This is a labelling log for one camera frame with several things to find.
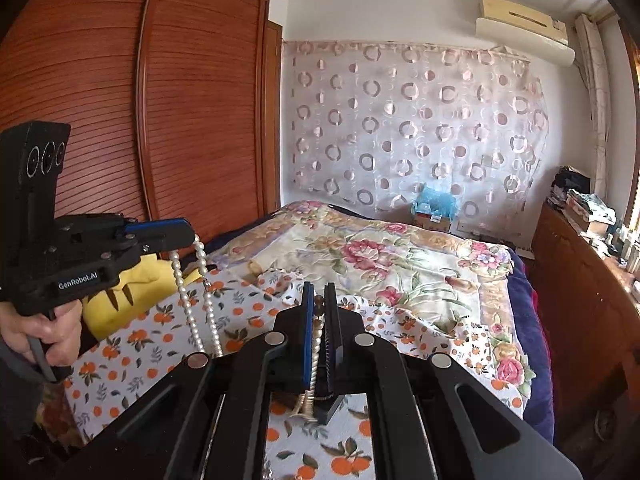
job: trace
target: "yellow pillow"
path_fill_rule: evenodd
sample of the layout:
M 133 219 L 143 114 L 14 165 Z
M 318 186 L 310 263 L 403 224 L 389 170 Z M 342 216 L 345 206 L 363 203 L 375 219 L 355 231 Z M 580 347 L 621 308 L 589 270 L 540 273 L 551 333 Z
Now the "yellow pillow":
M 184 282 L 191 283 L 197 277 L 196 270 Z M 171 262 L 147 254 L 139 264 L 120 273 L 118 285 L 84 298 L 82 316 L 91 333 L 101 340 L 176 291 Z

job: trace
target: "camera lens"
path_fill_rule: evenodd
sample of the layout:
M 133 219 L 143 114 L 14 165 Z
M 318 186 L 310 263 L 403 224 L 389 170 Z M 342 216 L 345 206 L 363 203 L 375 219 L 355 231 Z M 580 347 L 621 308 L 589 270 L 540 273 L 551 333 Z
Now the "camera lens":
M 56 150 L 56 166 L 62 164 L 62 161 L 65 160 L 65 143 L 60 142 L 58 149 Z
M 48 142 L 42 152 L 42 173 L 47 174 L 51 170 L 55 151 L 56 145 L 53 142 Z
M 29 153 L 29 158 L 27 159 L 27 176 L 31 178 L 38 171 L 38 162 L 40 160 L 40 149 L 37 146 L 34 146 Z

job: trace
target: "navy blue blanket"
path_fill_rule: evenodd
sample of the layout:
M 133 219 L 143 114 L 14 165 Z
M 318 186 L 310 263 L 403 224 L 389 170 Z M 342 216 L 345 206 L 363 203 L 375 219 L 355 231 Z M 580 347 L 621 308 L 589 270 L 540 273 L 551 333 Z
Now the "navy blue blanket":
M 536 377 L 531 381 L 531 400 L 524 410 L 524 420 L 546 438 L 554 439 L 554 400 L 546 340 L 536 313 L 533 290 L 520 257 L 510 250 L 513 274 L 507 277 L 513 320 L 524 353 Z

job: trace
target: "sheer curtain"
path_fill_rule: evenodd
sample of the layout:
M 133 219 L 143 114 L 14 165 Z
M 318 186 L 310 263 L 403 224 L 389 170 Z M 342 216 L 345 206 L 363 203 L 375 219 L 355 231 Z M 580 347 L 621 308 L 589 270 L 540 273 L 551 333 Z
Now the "sheer curtain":
M 352 41 L 289 42 L 284 52 L 289 196 L 404 219 L 429 186 L 457 197 L 461 228 L 518 233 L 548 133 L 528 60 Z
M 595 134 L 596 174 L 591 190 L 601 199 L 607 197 L 607 137 L 610 125 L 609 72 L 598 27 L 581 14 L 575 22 L 584 59 L 587 88 L 591 100 L 591 121 Z

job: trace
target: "stack of clothes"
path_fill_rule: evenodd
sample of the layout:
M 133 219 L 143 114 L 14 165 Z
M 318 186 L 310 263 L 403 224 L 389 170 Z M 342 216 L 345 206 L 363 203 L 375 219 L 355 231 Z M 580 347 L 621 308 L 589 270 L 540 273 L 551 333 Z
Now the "stack of clothes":
M 550 204 L 564 208 L 567 199 L 567 192 L 575 189 L 578 193 L 588 193 L 590 191 L 591 180 L 580 171 L 571 166 L 563 166 L 556 173 L 554 182 L 551 185 L 551 193 L 546 199 Z
M 580 215 L 585 222 L 616 223 L 616 212 L 596 195 L 578 193 L 570 189 L 566 194 L 566 206 Z

